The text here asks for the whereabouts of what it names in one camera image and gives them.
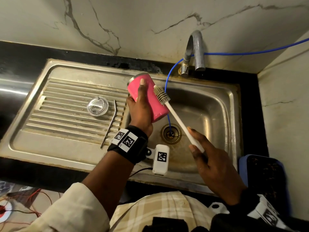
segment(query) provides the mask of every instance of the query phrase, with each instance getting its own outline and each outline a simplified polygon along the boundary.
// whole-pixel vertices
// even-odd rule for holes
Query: brush bristles
[[[157,85],[154,86],[154,94],[157,96],[159,102],[162,105],[171,100],[170,97],[164,92],[164,89],[161,86]]]

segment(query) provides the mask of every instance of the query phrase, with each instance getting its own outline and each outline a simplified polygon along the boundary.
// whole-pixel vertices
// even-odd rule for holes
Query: black countertop
[[[5,134],[12,120],[25,100],[27,92],[40,75],[48,59],[121,69],[168,74],[173,64],[119,56],[85,53],[41,46],[0,41],[0,82],[22,81],[17,84],[21,94],[0,90],[0,138]],[[256,74],[206,69],[205,72],[191,72],[199,79],[236,84],[241,92],[241,118],[243,154],[268,156],[264,120],[258,80]],[[80,182],[87,173],[71,169],[47,166],[0,157],[0,179],[27,186],[64,192],[74,182]],[[155,192],[162,188],[153,188]]]

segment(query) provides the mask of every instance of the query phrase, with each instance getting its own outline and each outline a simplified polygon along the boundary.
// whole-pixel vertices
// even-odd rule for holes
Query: hand
[[[224,150],[215,148],[206,136],[196,130],[188,127],[188,131],[200,142],[208,156],[208,163],[206,163],[204,155],[199,149],[195,145],[189,145],[204,183],[228,205],[238,204],[242,191],[247,187],[234,168],[228,154]]]
[[[127,98],[127,103],[129,105],[131,115],[130,125],[141,129],[147,137],[150,137],[153,131],[153,126],[151,123],[151,112],[148,105],[147,88],[144,79],[141,79],[140,81],[137,101],[135,102],[130,96]]]

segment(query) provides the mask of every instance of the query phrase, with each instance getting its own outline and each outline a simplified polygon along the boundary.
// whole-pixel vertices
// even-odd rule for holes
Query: person
[[[148,139],[153,126],[143,79],[137,101],[128,97],[127,104],[131,115],[127,130]],[[109,147],[109,151],[81,183],[72,184],[62,198],[20,231],[226,231],[228,227],[239,226],[247,220],[248,225],[253,223],[250,220],[259,221],[256,219],[261,216],[255,213],[256,206],[265,198],[250,192],[244,185],[224,150],[214,147],[206,136],[196,130],[188,127],[188,131],[208,155],[208,161],[205,161],[199,149],[189,145],[200,176],[210,190],[225,201],[230,214],[236,217],[218,217],[198,200],[179,191],[149,195],[134,203],[118,205],[134,165],[145,155],[126,156],[114,145],[116,148],[110,150]],[[289,229],[271,205],[267,208],[271,213],[263,217],[265,222],[270,218],[272,224],[268,224]]]

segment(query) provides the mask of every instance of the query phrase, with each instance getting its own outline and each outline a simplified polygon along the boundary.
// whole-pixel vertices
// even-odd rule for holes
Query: stainless steel sink
[[[91,171],[107,151],[116,132],[129,124],[126,104],[127,83],[140,71],[83,65],[49,60],[19,114],[0,143],[0,156]],[[156,85],[164,86],[166,76],[151,74]],[[187,126],[205,134],[216,146],[226,150],[237,168],[240,157],[240,117],[237,87],[196,79],[170,78],[170,104]],[[91,117],[86,105],[103,96],[109,103],[102,117]],[[113,100],[118,113],[103,149],[100,144],[113,116]],[[160,184],[200,193],[211,193],[197,173],[185,133],[170,115],[154,123],[148,146],[170,146],[169,171],[164,177],[146,170],[130,180]],[[152,166],[142,161],[134,172]]]

